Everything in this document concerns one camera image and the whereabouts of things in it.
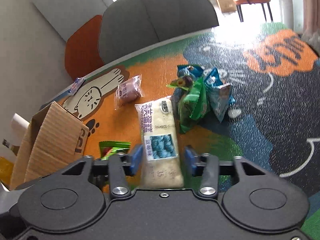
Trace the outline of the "purple pastry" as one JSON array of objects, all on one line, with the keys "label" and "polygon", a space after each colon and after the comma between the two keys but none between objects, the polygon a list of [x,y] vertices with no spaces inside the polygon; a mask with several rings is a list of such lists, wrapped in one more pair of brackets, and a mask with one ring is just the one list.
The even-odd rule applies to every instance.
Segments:
[{"label": "purple pastry", "polygon": [[114,107],[119,109],[127,103],[144,96],[142,90],[142,76],[136,75],[118,85],[114,95]]}]

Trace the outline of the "open cardboard box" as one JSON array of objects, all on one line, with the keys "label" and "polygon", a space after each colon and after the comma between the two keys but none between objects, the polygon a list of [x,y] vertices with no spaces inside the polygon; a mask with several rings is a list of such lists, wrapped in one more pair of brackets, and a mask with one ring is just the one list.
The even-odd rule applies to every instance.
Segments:
[{"label": "open cardboard box", "polygon": [[89,128],[57,102],[36,113],[24,134],[10,189],[54,173],[84,154]]}]

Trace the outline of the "light green snack packet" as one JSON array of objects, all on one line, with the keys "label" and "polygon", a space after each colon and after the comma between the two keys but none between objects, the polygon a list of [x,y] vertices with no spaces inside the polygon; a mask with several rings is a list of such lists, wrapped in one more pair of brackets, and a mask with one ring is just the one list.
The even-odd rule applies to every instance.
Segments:
[{"label": "light green snack packet", "polygon": [[107,160],[110,156],[118,153],[127,154],[131,143],[125,141],[101,141],[99,142],[100,159]]}]

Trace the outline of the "blue tissue packet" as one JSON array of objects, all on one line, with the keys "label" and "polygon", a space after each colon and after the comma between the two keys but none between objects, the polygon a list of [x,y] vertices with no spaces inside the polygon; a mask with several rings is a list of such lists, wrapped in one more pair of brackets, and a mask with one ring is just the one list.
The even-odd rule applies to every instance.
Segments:
[{"label": "blue tissue packet", "polygon": [[84,77],[77,77],[71,87],[68,89],[68,94],[73,96],[80,89],[85,80],[86,79]]}]

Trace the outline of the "blue snack packet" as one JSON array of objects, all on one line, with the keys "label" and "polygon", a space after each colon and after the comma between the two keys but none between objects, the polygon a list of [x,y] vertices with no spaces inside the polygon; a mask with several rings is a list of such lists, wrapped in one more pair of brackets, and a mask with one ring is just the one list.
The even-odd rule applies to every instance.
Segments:
[{"label": "blue snack packet", "polygon": [[217,120],[221,122],[229,106],[236,102],[232,96],[232,84],[222,81],[217,68],[205,74],[199,65],[178,65],[177,77],[184,75],[191,75],[194,80],[203,77],[210,111],[213,111]]}]

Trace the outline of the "long white cake package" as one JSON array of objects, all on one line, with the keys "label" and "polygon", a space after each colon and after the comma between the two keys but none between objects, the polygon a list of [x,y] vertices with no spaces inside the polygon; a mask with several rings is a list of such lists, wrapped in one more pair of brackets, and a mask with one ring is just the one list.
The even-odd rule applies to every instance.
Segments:
[{"label": "long white cake package", "polygon": [[184,184],[170,97],[135,105],[143,143],[141,187],[176,189]]}]

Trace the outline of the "grey chair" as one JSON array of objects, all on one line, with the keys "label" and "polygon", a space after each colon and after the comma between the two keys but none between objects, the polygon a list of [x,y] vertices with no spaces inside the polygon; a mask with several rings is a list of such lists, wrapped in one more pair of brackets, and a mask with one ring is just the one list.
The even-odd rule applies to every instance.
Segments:
[{"label": "grey chair", "polygon": [[210,0],[117,0],[103,14],[99,56],[109,63],[158,42],[218,25]]}]

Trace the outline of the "white paper towel roll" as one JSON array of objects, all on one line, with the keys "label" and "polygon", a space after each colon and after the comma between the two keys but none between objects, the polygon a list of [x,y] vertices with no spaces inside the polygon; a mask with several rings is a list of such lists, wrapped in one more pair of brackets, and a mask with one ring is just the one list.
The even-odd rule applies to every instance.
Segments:
[{"label": "white paper towel roll", "polygon": [[29,122],[15,113],[11,119],[10,127],[12,130],[14,145],[20,145],[25,132],[27,131]]}]

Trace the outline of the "white board against wall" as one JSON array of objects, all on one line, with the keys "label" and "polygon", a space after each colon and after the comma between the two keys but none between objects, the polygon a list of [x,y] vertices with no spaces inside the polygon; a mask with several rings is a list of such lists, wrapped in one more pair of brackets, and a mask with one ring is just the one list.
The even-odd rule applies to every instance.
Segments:
[{"label": "white board against wall", "polygon": [[32,0],[56,32],[67,41],[96,15],[103,15],[113,0]]}]

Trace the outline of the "pink curtain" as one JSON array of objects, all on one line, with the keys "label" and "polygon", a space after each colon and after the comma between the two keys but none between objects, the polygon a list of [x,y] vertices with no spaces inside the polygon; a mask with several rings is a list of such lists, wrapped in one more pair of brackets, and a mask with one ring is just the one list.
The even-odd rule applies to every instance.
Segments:
[{"label": "pink curtain", "polygon": [[319,29],[319,0],[303,0],[303,37],[311,38]]}]

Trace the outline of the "green avocado snack packet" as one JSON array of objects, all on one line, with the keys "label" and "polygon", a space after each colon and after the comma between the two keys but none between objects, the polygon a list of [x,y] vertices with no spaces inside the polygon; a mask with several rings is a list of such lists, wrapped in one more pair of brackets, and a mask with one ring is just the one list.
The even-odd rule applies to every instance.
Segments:
[{"label": "green avocado snack packet", "polygon": [[174,88],[180,94],[176,96],[179,130],[181,134],[189,132],[210,111],[203,77],[195,80],[191,75],[184,75],[167,87]]}]

